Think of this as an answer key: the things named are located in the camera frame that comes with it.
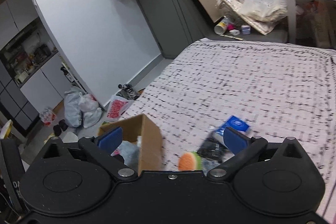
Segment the grey white garbage bags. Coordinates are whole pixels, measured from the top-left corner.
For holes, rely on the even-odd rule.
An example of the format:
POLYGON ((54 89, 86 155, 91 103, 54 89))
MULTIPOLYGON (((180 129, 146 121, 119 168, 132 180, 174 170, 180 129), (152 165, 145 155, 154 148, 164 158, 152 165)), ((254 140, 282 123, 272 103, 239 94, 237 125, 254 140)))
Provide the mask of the grey white garbage bags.
POLYGON ((102 117, 103 110, 96 99, 89 93, 73 86, 64 93, 64 118, 74 128, 89 128, 102 117))

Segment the black item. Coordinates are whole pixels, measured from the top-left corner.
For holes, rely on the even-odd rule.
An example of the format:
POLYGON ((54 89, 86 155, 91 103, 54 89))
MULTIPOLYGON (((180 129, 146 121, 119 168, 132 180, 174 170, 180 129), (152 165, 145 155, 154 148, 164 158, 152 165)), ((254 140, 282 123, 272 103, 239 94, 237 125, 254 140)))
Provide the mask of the black item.
POLYGON ((231 152, 210 134, 197 150, 197 154, 204 159, 222 163, 231 152))

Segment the black slippers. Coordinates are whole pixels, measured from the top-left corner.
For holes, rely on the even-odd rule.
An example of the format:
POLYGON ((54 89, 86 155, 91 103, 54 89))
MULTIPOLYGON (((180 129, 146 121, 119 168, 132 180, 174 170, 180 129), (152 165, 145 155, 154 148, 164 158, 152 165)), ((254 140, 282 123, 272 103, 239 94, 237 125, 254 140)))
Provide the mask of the black slippers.
POLYGON ((59 137, 61 133, 65 132, 68 129, 68 124, 64 119, 60 120, 58 124, 54 125, 53 132, 56 137, 59 137))

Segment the dark grey door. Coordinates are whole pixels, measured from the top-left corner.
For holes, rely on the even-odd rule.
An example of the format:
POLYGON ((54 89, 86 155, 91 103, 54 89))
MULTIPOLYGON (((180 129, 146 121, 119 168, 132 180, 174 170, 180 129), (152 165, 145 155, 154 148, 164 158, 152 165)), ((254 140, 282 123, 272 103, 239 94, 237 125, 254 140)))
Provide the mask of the dark grey door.
POLYGON ((164 58, 176 58, 209 26, 192 0, 137 0, 164 58))

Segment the white yellow cylinder can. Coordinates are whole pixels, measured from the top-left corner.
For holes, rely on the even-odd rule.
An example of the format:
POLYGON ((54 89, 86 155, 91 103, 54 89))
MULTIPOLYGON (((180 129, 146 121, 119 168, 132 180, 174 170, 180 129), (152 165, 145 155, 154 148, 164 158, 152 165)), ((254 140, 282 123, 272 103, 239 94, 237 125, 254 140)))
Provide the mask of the white yellow cylinder can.
POLYGON ((230 18, 224 16, 222 20, 216 26, 214 26, 214 33, 216 33, 217 35, 224 35, 228 30, 228 26, 230 24, 231 24, 230 18))

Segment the small lavender box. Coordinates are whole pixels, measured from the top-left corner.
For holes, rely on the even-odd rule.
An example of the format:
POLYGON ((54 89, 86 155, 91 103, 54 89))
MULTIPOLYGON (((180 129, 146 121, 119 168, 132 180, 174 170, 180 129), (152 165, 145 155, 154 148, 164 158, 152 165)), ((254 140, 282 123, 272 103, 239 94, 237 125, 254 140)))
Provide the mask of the small lavender box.
POLYGON ((242 25, 241 26, 242 35, 250 35, 251 34, 251 26, 250 25, 242 25))

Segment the white black patterned bedspread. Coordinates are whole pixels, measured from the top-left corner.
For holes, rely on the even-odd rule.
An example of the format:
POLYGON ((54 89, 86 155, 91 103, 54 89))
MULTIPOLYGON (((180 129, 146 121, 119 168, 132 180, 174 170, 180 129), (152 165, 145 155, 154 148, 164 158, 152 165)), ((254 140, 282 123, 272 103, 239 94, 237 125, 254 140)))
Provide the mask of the white black patterned bedspread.
POLYGON ((296 138, 326 190, 318 213, 335 217, 335 51, 294 44, 203 39, 188 46, 123 113, 161 130, 163 168, 195 151, 235 116, 269 142, 296 138))

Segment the black sneakers on floor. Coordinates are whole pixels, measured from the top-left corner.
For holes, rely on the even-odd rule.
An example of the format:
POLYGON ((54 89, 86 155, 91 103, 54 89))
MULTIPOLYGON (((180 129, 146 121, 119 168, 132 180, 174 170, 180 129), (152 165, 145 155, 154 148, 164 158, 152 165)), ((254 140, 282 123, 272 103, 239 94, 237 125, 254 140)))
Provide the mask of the black sneakers on floor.
POLYGON ((140 97, 140 94, 138 91, 136 91, 131 84, 119 84, 118 88, 120 89, 117 92, 117 96, 123 97, 127 100, 136 100, 140 97))

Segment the clear bag with cream fabric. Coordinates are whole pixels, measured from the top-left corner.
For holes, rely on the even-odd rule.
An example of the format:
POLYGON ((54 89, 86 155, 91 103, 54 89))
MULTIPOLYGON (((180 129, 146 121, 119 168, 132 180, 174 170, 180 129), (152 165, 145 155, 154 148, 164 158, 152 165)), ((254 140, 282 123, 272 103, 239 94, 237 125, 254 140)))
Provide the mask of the clear bag with cream fabric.
POLYGON ((216 8, 234 25, 249 25, 262 35, 288 16, 286 0, 217 0, 216 8))

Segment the grey fluffy plush toy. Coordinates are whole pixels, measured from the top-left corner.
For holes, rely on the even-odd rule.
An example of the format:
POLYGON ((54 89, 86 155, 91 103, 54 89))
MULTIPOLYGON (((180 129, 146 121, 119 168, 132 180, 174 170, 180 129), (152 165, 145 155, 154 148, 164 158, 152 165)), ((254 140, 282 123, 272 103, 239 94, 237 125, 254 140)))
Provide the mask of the grey fluffy plush toy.
POLYGON ((123 158, 123 163, 136 170, 138 168, 139 147, 129 141, 122 141, 117 149, 111 154, 116 159, 123 158))

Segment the hamburger plush toy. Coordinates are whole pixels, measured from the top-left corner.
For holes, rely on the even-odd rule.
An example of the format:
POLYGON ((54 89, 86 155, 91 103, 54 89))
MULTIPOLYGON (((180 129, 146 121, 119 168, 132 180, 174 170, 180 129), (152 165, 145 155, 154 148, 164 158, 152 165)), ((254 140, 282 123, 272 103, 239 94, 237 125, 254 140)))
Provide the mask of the hamburger plush toy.
POLYGON ((202 159, 196 152, 184 153, 178 162, 178 170, 194 171, 202 170, 202 159))

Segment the blue tissue pack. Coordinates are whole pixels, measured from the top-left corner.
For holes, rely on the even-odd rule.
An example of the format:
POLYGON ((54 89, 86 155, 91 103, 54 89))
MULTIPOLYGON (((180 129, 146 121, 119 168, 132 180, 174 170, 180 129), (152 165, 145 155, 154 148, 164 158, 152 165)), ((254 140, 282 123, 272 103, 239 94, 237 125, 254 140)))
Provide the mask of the blue tissue pack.
POLYGON ((220 144, 224 145, 224 131, 227 127, 232 127, 236 131, 240 131, 244 134, 247 134, 250 130, 250 125, 248 125, 243 120, 239 119, 236 116, 229 117, 221 126, 215 128, 210 136, 218 141, 220 144))

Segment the cardboard box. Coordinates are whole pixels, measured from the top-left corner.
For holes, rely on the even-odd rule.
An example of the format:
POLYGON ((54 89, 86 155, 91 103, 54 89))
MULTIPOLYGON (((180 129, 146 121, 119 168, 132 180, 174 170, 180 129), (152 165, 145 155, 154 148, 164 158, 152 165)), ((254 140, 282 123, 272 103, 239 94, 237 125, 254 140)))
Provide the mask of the cardboard box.
POLYGON ((144 170, 162 169, 162 135, 159 127, 146 115, 141 114, 100 127, 98 136, 105 135, 109 130, 121 127, 123 141, 129 141, 139 147, 138 174, 144 170))

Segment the white cabinet with shelf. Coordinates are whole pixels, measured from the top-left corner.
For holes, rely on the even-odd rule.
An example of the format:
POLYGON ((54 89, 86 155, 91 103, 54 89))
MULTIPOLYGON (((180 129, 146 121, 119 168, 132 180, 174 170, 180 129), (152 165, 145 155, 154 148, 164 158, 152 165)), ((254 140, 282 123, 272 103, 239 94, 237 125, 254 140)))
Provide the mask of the white cabinet with shelf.
POLYGON ((23 139, 80 86, 59 50, 33 0, 1 0, 1 113, 23 139))

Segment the red white plastic bag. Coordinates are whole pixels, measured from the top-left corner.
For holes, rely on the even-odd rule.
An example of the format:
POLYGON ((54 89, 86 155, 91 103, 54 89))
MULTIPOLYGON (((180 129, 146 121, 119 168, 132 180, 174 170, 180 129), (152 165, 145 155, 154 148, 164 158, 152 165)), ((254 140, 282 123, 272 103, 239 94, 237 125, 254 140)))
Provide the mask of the red white plastic bag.
POLYGON ((106 112, 106 122, 115 122, 120 119, 122 114, 134 103, 134 100, 128 100, 122 96, 113 95, 106 112))

